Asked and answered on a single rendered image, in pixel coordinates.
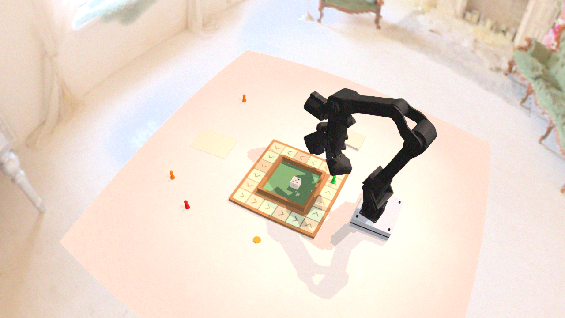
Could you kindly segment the white die with black pips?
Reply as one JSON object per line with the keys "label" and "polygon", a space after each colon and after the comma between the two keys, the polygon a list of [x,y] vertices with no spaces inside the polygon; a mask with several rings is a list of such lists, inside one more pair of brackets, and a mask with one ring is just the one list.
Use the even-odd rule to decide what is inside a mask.
{"label": "white die with black pips", "polygon": [[290,187],[293,189],[298,189],[299,186],[301,185],[302,179],[297,178],[297,177],[293,177],[293,179],[290,182]]}

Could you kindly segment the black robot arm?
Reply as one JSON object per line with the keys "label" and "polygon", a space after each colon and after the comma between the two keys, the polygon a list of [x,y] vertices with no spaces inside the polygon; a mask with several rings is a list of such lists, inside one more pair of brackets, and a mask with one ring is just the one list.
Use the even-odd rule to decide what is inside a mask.
{"label": "black robot arm", "polygon": [[[388,199],[394,194],[390,185],[393,177],[408,161],[424,153],[437,137],[431,121],[403,98],[364,96],[353,89],[343,88],[326,99],[314,91],[305,101],[304,109],[320,121],[328,120],[327,130],[335,136],[347,133],[347,128],[356,123],[352,114],[357,113],[391,117],[397,125],[398,132],[404,139],[403,148],[386,167],[379,165],[362,182],[363,204],[359,214],[374,223],[379,220]],[[410,129],[404,116],[415,121],[417,125]],[[323,126],[320,131],[305,135],[304,141],[312,155],[322,154],[326,147],[330,148]]]}

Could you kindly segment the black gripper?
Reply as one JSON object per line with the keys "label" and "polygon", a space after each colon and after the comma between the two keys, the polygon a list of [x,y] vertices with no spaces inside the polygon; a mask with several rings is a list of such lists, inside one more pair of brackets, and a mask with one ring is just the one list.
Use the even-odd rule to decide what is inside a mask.
{"label": "black gripper", "polygon": [[316,130],[320,131],[323,126],[327,139],[330,143],[330,148],[325,148],[326,162],[330,175],[336,176],[350,174],[352,171],[350,159],[342,153],[342,150],[347,150],[345,140],[349,138],[348,134],[346,133],[343,136],[332,135],[328,132],[327,125],[327,121],[322,121],[317,124]]}

